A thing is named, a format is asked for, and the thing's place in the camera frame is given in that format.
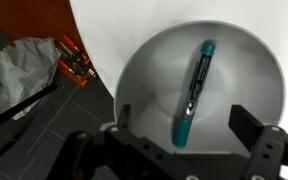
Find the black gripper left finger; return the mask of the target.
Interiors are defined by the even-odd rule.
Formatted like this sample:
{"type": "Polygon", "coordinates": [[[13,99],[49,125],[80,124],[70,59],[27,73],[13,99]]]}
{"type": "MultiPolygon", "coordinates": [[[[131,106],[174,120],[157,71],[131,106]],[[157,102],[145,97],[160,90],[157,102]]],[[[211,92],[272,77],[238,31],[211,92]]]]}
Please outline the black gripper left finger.
{"type": "Polygon", "coordinates": [[[119,117],[118,117],[118,125],[127,129],[128,121],[130,119],[131,105],[125,104],[122,106],[119,117]]]}

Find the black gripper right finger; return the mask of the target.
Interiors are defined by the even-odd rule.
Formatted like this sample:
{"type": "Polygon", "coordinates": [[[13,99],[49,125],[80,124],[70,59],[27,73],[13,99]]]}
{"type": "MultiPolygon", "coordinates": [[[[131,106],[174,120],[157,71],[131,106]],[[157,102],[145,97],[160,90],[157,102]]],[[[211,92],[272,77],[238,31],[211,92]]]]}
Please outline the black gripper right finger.
{"type": "Polygon", "coordinates": [[[264,125],[241,105],[232,105],[228,126],[243,146],[251,152],[264,125]]]}

